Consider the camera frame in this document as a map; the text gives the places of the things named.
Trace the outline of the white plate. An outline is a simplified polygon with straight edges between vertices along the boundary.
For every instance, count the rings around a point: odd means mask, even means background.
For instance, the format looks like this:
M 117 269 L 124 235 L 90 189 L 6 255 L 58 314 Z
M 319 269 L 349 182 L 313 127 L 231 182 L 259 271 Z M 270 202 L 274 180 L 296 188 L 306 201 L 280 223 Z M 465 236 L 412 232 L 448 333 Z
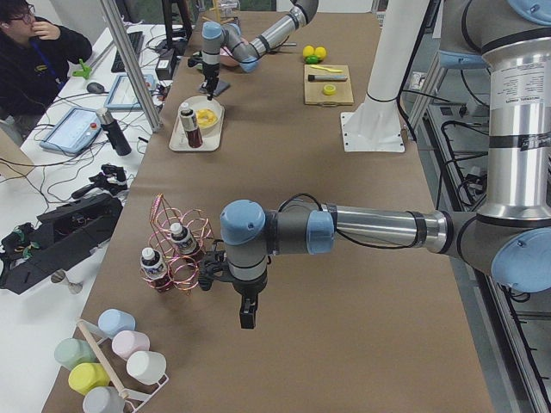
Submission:
M 216 100 L 204 95 L 191 96 L 185 100 L 195 111 L 199 128 L 205 132 L 217 126 L 223 118 L 223 107 Z

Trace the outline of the glazed donut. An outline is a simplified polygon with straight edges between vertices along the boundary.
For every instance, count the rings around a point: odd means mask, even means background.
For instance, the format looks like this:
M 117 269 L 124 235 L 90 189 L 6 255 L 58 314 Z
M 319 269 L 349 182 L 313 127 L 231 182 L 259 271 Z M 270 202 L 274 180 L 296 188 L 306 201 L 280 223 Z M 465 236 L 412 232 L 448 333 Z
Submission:
M 200 129 L 208 129 L 219 121 L 219 116 L 209 108 L 198 109 L 196 118 Z

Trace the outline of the cream rabbit tray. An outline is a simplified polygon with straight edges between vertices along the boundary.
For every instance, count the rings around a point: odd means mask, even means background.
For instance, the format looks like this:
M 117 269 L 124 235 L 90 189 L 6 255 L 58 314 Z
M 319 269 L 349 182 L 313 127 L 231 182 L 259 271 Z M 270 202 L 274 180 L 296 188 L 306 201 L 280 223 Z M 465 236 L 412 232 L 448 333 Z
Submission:
M 205 96 L 192 96 L 177 111 L 169 148 L 172 151 L 215 151 L 220 146 L 224 107 Z

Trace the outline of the tea bottle in rack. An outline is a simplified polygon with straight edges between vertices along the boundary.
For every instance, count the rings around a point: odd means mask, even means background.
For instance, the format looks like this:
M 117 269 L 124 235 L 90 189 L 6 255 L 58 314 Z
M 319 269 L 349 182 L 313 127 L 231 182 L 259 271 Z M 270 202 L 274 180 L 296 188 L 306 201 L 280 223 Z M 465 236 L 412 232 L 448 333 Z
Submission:
M 193 257 L 200 250 L 192 232 L 180 222 L 174 222 L 170 225 L 170 238 L 181 257 Z
M 145 247 L 141 251 L 140 266 L 143 279 L 157 292 L 163 293 L 173 287 L 170 269 L 159 251 Z

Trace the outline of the whole yellow lemon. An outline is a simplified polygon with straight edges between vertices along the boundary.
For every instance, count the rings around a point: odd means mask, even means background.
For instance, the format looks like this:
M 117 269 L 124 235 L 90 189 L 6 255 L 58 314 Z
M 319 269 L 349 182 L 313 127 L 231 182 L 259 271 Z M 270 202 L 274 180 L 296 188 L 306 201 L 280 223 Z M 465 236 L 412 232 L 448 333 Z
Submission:
M 315 57 L 315 47 L 312 45 L 306 45 L 302 49 L 302 58 L 306 60 L 309 57 Z

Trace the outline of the steel muddler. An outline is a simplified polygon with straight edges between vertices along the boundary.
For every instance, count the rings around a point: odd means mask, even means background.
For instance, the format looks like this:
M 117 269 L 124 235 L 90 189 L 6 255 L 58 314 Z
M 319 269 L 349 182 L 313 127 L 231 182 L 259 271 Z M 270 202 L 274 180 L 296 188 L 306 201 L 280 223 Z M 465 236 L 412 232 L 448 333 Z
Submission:
M 346 82 L 348 77 L 346 75 L 317 75 L 317 74 L 308 74 L 308 82 Z

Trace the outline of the black thermos bottle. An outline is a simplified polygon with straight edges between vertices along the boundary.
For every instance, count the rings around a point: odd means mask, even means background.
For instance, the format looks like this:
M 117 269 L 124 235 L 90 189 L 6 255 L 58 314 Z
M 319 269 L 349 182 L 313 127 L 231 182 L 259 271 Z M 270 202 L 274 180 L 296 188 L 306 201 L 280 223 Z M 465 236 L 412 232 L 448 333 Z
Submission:
M 130 154 L 132 149 L 120 128 L 118 120 L 113 117 L 109 109 L 105 107 L 98 108 L 96 115 L 115 152 L 121 157 Z

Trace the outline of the computer mouse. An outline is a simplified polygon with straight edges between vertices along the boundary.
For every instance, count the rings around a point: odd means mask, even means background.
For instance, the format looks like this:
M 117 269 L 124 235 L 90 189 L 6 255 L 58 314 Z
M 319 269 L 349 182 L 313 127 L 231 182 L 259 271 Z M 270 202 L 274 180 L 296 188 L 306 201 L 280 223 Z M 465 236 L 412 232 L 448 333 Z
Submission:
M 98 82 L 89 82 L 86 85 L 86 90 L 88 93 L 91 93 L 94 95 L 101 95 L 107 92 L 105 87 Z

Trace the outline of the white cup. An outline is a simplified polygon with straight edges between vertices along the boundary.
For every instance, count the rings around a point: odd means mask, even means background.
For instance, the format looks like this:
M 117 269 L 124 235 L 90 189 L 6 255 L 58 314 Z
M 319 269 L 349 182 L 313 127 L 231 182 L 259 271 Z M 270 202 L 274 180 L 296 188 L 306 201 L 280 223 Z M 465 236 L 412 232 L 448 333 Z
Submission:
M 163 378 L 166 359 L 159 352 L 140 350 L 127 360 L 127 373 L 144 385 L 153 385 Z

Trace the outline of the pink cup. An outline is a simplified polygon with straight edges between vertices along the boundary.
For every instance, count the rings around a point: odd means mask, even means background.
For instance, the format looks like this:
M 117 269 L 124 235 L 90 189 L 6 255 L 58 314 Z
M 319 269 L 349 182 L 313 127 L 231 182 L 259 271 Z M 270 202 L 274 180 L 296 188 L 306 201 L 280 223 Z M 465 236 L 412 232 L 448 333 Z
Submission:
M 127 361 L 137 351 L 148 351 L 151 342 L 147 334 L 135 330 L 123 330 L 112 339 L 112 351 Z

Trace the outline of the blue cup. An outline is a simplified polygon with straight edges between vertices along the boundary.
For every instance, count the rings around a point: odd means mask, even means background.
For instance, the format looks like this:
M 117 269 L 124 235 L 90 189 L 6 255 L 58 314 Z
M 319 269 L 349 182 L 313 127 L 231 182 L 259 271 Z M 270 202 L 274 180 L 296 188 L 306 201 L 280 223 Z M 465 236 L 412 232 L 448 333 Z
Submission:
M 111 308 L 99 316 L 97 326 L 107 337 L 113 338 L 124 330 L 135 330 L 136 321 L 130 313 Z

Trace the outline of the white cup rack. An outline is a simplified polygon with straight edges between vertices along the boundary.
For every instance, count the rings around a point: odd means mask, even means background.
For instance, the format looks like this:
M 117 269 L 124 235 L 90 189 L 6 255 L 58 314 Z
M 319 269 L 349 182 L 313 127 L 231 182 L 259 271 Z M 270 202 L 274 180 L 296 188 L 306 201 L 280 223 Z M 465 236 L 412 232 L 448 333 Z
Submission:
M 169 376 L 164 373 L 155 384 L 146 385 L 133 378 L 126 369 L 126 362 L 111 347 L 111 338 L 97 325 L 82 318 L 76 320 L 81 336 L 90 345 L 98 362 L 110 378 L 110 384 L 125 400 L 124 412 L 144 412 L 145 407 L 168 385 Z

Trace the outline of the seated person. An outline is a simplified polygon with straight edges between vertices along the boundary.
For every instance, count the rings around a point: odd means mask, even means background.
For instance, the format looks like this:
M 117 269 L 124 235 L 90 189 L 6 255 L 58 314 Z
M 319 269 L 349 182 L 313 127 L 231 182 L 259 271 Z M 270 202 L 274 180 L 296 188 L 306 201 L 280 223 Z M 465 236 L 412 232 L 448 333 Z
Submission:
M 69 79 L 69 64 L 88 60 L 82 34 L 37 16 L 26 1 L 1 2 L 1 109 L 42 116 Z

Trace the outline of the yellow cup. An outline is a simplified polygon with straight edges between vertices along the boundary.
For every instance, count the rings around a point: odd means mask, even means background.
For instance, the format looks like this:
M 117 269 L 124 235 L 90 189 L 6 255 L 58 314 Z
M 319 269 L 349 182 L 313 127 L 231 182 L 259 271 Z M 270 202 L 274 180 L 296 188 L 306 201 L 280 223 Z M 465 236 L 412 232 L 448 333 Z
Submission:
M 100 363 L 85 362 L 75 366 L 68 377 L 68 386 L 85 396 L 92 389 L 108 386 L 110 377 Z

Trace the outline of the green cup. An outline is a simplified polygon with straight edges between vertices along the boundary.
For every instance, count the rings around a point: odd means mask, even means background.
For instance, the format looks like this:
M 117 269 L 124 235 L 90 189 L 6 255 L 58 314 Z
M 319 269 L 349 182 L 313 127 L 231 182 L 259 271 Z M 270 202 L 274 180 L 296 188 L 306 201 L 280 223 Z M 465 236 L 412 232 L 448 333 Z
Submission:
M 71 371 L 81 363 L 95 362 L 96 355 L 85 340 L 66 338 L 54 350 L 54 359 Z

